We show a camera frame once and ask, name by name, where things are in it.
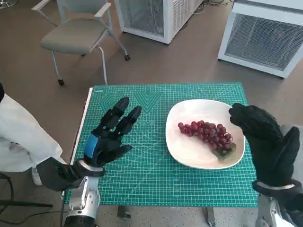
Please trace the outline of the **right black gloved robot hand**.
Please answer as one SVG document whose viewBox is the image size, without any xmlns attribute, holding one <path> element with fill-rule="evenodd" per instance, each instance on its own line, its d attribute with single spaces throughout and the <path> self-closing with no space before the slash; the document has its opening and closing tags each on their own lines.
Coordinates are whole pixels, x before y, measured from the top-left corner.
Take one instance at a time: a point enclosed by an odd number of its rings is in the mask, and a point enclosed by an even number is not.
<svg viewBox="0 0 303 227">
<path fill-rule="evenodd" d="M 249 143 L 257 180 L 273 187 L 292 184 L 299 129 L 293 126 L 283 135 L 275 117 L 255 105 L 234 103 L 229 113 L 231 123 L 242 129 Z"/>
</svg>

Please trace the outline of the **left bare black robot hand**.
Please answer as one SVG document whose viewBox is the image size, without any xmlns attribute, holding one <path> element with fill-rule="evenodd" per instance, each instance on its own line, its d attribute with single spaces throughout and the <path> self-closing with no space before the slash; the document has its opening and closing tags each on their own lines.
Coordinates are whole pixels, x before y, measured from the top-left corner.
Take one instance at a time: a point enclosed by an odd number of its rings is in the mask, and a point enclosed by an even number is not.
<svg viewBox="0 0 303 227">
<path fill-rule="evenodd" d="M 122 145 L 122 138 L 128 134 L 139 118 L 142 107 L 136 106 L 127 116 L 123 116 L 129 105 L 129 98 L 123 97 L 101 118 L 84 146 L 84 162 L 93 167 L 102 167 L 132 149 Z"/>
</svg>

